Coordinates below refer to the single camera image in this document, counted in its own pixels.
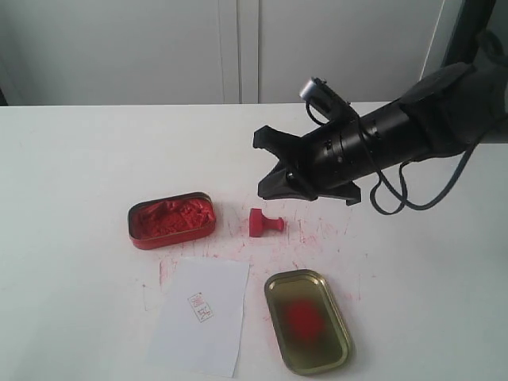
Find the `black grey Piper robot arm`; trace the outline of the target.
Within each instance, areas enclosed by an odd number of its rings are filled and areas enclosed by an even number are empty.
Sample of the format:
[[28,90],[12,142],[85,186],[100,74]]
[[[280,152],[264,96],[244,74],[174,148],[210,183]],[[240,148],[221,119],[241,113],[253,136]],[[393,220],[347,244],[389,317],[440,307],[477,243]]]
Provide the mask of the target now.
[[361,200],[357,179],[398,164],[462,155],[481,143],[507,140],[507,58],[499,39],[480,33],[490,66],[454,63],[426,76],[403,96],[360,116],[327,83],[312,78],[302,89],[308,114],[323,121],[297,137],[269,126],[258,129],[253,146],[278,162],[259,182],[265,200]]

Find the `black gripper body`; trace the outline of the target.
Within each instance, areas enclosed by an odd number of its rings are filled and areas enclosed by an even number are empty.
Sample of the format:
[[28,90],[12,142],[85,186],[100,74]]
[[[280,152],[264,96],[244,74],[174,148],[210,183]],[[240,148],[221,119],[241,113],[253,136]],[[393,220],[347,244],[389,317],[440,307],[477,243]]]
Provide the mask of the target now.
[[309,191],[313,191],[313,201],[318,198],[335,198],[346,201],[348,206],[361,202],[360,188],[353,182],[326,190],[311,181],[310,176],[300,166],[300,160],[305,157],[301,137],[283,133],[265,125],[254,132],[252,146],[257,149],[264,149],[276,156],[278,158],[276,165],[283,165],[288,168]]

